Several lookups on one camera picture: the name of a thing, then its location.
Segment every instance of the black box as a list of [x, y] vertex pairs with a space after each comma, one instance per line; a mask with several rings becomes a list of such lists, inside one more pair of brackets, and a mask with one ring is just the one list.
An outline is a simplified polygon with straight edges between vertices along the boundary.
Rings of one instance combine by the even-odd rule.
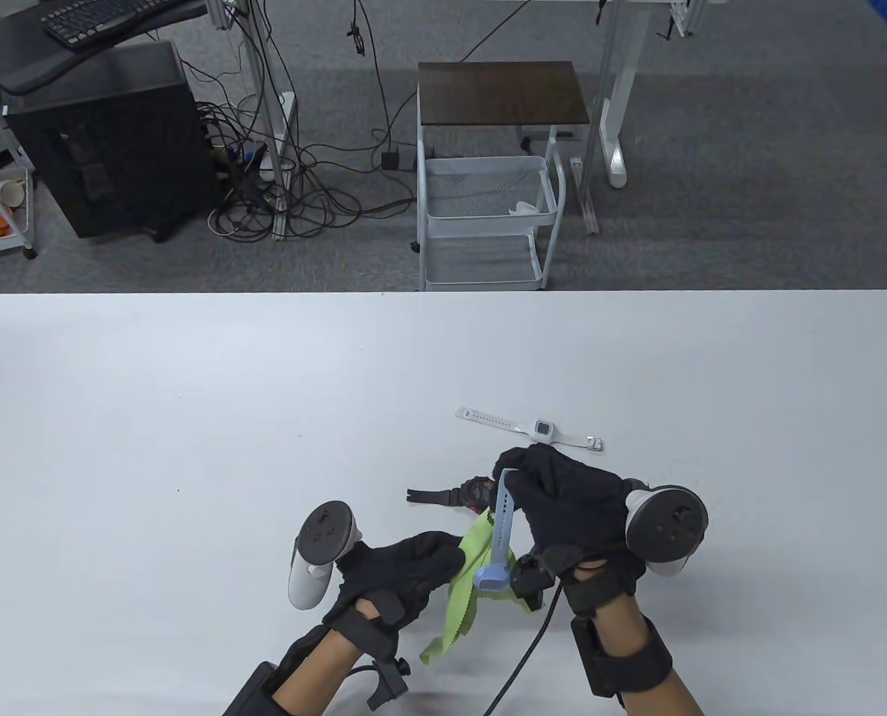
[[218, 204], [194, 95], [170, 42], [103, 51], [4, 102], [6, 122], [79, 236], [165, 228]]

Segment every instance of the floor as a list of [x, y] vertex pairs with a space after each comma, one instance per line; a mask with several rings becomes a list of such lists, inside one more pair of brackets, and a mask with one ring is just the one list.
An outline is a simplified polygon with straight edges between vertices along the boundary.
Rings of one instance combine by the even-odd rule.
[[[515, 7], [365, 4], [391, 112], [413, 91], [417, 61], [461, 57]], [[361, 146], [382, 122], [372, 57], [358, 57], [347, 37], [351, 8], [351, 0], [269, 3], [306, 141]], [[572, 59], [590, 98], [595, 14], [593, 3], [532, 3], [474, 59]], [[207, 18], [163, 37], [212, 75], [237, 67], [235, 40]], [[235, 101], [249, 92], [238, 75], [226, 84]], [[213, 85], [195, 83], [195, 94], [219, 99]], [[399, 139], [413, 139], [414, 122], [408, 107]], [[552, 289], [887, 289], [887, 27], [866, 0], [737, 0], [711, 7], [699, 37], [651, 37], [623, 146], [630, 184], [616, 191], [597, 178], [600, 236], [586, 235], [570, 204]], [[437, 140], [449, 154], [514, 147], [508, 131]], [[379, 177], [327, 176], [374, 204], [403, 195]], [[40, 258], [0, 255], [0, 292], [416, 287], [412, 210], [256, 245], [194, 222], [154, 245], [146, 236], [76, 238], [45, 188], [40, 206]]]

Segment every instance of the black desk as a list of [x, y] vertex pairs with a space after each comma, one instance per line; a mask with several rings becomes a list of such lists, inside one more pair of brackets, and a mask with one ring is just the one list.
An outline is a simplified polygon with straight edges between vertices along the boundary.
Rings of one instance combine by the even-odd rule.
[[96, 45], [85, 51], [71, 51], [59, 45], [42, 30], [40, 18], [54, 7], [38, 4], [0, 20], [0, 87], [11, 95], [27, 95], [64, 75], [75, 65], [129, 37], [207, 13], [204, 0], [188, 0], [187, 3], [154, 15], [130, 33], [110, 40], [108, 45]]

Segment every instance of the dark wooden tabletop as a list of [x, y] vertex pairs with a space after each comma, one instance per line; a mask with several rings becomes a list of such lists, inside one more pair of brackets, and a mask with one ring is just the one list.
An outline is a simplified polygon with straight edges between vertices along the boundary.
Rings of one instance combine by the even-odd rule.
[[572, 62], [421, 62], [424, 126], [589, 124]]

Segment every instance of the keyboard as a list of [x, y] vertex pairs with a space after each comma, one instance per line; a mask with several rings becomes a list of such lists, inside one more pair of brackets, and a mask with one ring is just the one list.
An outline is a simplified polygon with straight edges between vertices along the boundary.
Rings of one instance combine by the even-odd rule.
[[42, 17], [42, 28], [70, 50], [104, 43], [187, 0], [75, 0]]

